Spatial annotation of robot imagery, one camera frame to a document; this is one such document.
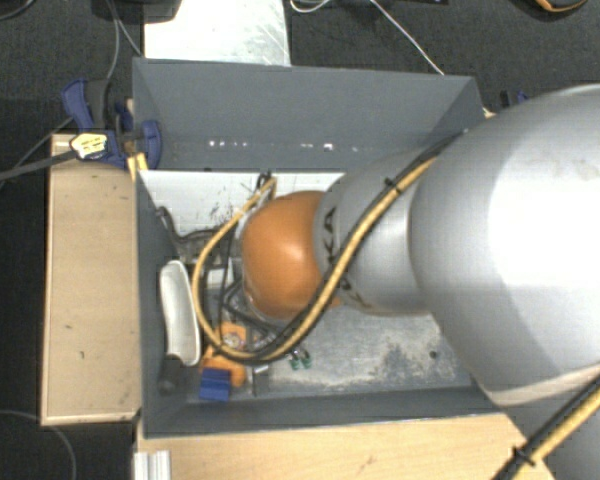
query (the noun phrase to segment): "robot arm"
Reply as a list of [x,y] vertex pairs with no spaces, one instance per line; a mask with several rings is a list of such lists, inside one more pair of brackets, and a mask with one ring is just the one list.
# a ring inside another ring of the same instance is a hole
[[[600,375],[600,85],[531,100],[450,142],[265,204],[242,233],[247,295],[263,318],[308,321],[310,294],[329,287],[320,273],[339,277],[318,312],[333,296],[373,314],[429,311],[530,436]],[[304,224],[291,230],[296,213]],[[358,239],[338,272],[335,253]],[[293,286],[267,283],[280,269]],[[547,462],[560,480],[600,478],[600,411]]]

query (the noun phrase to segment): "gray box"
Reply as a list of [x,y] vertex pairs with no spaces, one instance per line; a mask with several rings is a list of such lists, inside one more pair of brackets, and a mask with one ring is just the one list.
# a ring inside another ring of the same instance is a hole
[[431,317],[372,317],[350,308],[328,312],[305,341],[313,367],[294,372],[276,363],[266,393],[244,388],[226,404],[201,401],[196,368],[172,395],[157,386],[165,349],[157,275],[176,252],[156,217],[162,203],[152,179],[168,174],[169,198],[181,205],[179,187],[195,172],[346,172],[478,124],[473,79],[136,59],[133,83],[136,119],[159,121],[160,169],[174,171],[150,172],[137,183],[147,438],[495,411]]

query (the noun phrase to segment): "green component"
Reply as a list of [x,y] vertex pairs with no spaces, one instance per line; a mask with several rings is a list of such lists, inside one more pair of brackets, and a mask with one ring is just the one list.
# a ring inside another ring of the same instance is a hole
[[300,368],[300,359],[295,356],[291,356],[289,358],[289,364],[291,365],[292,370],[298,370]]
[[311,368],[312,360],[309,354],[305,354],[304,356],[302,356],[302,359],[300,359],[300,361],[302,362],[302,366],[304,366],[305,369],[308,370],[309,368]]

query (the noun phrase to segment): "blue object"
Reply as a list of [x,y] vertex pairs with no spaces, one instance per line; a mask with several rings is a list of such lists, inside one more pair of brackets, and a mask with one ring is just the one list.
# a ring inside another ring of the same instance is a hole
[[[119,169],[126,169],[127,155],[118,144],[116,133],[106,129],[105,108],[108,81],[87,82],[84,78],[78,78],[67,84],[62,89],[62,104],[65,112],[73,118],[78,125],[80,133],[97,129],[107,136],[107,153],[99,157],[98,162],[113,165]],[[120,114],[121,124],[124,131],[124,139],[134,139],[133,117],[131,113],[120,104],[116,105],[116,111]],[[162,154],[162,136],[157,121],[148,120],[142,123],[142,137],[144,138],[144,153],[147,156],[147,165],[150,169],[156,169]]]
[[116,114],[120,116],[120,126],[122,127],[122,131],[130,132],[133,130],[133,116],[124,103],[116,101],[114,108],[116,109]]
[[200,392],[198,394],[201,399],[228,402],[230,389],[231,372],[229,370],[218,368],[205,368],[202,370]]
[[85,97],[86,87],[87,81],[84,78],[78,78],[67,84],[61,92],[64,111],[73,117],[81,133],[92,130],[94,125]]

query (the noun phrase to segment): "yellow cable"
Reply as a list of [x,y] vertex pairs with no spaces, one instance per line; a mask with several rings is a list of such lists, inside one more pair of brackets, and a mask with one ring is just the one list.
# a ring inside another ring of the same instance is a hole
[[[600,409],[600,386],[591,393],[583,402],[558,425],[549,436],[536,448],[529,459],[532,463],[539,463],[544,460],[551,452],[560,446],[580,425],[587,421],[598,409]],[[531,464],[523,464],[516,472],[515,478],[522,478],[523,475],[533,471]]]
[[[431,158],[422,164],[420,164],[415,169],[411,170],[404,177],[402,177],[397,183],[396,186],[390,190],[379,202],[374,206],[368,213],[368,215],[364,218],[364,220],[360,223],[360,225],[354,230],[351,240],[345,247],[340,259],[335,264],[333,272],[324,288],[320,292],[316,302],[311,307],[307,317],[302,321],[302,323],[298,326],[298,328],[294,331],[294,333],[285,341],[280,347],[271,352],[270,354],[261,358],[264,361],[273,361],[274,359],[278,359],[281,355],[285,354],[287,350],[296,345],[304,336],[304,334],[311,328],[311,326],[315,323],[315,321],[320,316],[320,313],[324,311],[325,307],[329,303],[331,296],[334,294],[338,287],[338,283],[342,276],[344,275],[347,267],[351,263],[353,259],[353,255],[358,249],[360,243],[362,242],[365,235],[369,232],[371,227],[376,223],[376,221],[382,216],[382,214],[391,206],[391,204],[404,192],[407,188],[409,188],[435,161],[435,157]],[[262,194],[266,192],[269,188],[269,184],[273,181],[269,180],[259,193],[252,196],[242,207],[242,209],[237,212],[220,230],[211,238],[211,240],[207,243],[207,245],[203,248],[200,256],[198,257],[198,261],[193,270],[192,278],[191,278],[191,290],[193,295],[193,305],[198,316],[198,321],[200,322],[204,333],[207,335],[211,343],[225,353],[227,356],[238,359],[238,360],[249,360],[257,357],[256,353],[253,352],[244,352],[235,350],[225,343],[223,343],[222,338],[219,333],[213,329],[206,316],[204,315],[204,311],[202,310],[202,303],[200,300],[200,280],[202,278],[203,265],[206,262],[211,250],[218,244],[220,240],[233,228],[238,221],[242,218],[242,216],[249,211],[253,206],[257,204],[257,202],[262,198]]]

